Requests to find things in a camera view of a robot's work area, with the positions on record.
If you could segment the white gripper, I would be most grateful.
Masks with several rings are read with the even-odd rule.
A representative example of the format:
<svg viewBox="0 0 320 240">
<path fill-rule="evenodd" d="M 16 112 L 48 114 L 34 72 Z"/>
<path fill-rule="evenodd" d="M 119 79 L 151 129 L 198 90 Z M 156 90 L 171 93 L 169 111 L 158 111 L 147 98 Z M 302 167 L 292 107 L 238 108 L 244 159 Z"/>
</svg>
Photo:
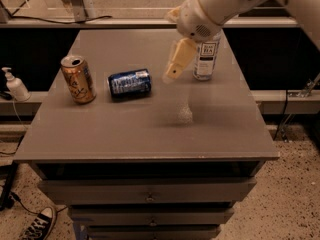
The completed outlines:
<svg viewBox="0 0 320 240">
<path fill-rule="evenodd" d="M 165 19 L 175 23 L 177 31 L 186 37 L 171 43 L 162 75 L 163 82 L 170 84 L 194 59 L 197 48 L 195 42 L 207 42 L 221 30 L 221 26 L 209 18 L 200 0 L 185 0 L 180 6 L 167 12 Z"/>
</svg>

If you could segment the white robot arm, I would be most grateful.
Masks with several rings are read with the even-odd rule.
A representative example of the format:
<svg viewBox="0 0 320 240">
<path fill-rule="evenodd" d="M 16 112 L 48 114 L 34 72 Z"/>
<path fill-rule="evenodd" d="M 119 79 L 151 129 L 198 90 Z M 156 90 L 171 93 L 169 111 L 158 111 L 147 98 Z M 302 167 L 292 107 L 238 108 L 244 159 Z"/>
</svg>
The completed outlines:
<svg viewBox="0 0 320 240">
<path fill-rule="evenodd" d="M 167 13 L 182 38 L 173 45 L 163 80 L 171 83 L 190 64 L 196 47 L 212 39 L 234 16 L 267 0 L 185 0 Z M 276 0 L 320 49 L 320 0 Z"/>
</svg>

